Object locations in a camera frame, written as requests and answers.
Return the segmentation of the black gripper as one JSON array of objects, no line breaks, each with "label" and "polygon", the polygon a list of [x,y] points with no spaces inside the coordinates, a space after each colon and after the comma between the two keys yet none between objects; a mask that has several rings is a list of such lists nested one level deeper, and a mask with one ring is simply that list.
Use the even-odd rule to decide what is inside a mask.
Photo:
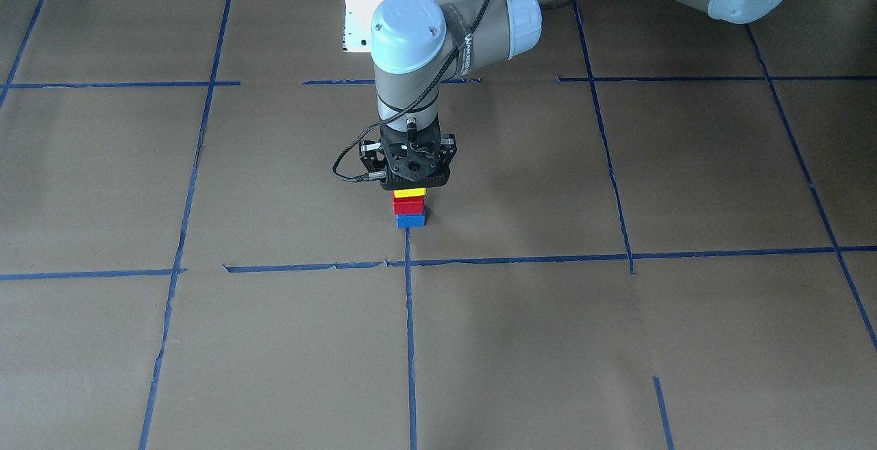
[{"label": "black gripper", "polygon": [[389,125],[382,126],[381,140],[363,140],[359,143],[360,162],[366,173],[364,178],[386,178],[386,156],[408,156],[408,145],[423,155],[438,153],[438,169],[442,173],[450,172],[450,164],[457,153],[456,137],[453,134],[441,135],[441,123],[433,119],[426,128],[401,131]]}]

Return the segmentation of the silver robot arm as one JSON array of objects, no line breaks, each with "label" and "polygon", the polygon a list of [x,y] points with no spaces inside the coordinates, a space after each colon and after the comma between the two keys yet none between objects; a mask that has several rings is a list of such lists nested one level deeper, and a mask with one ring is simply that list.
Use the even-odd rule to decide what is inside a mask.
[{"label": "silver robot arm", "polygon": [[[353,182],[385,190],[447,183],[457,145],[442,135],[439,85],[531,50],[543,11],[576,0],[381,0],[369,19],[375,67],[375,142],[359,135],[350,147],[365,167]],[[761,19],[783,0],[672,0],[728,23]]]}]

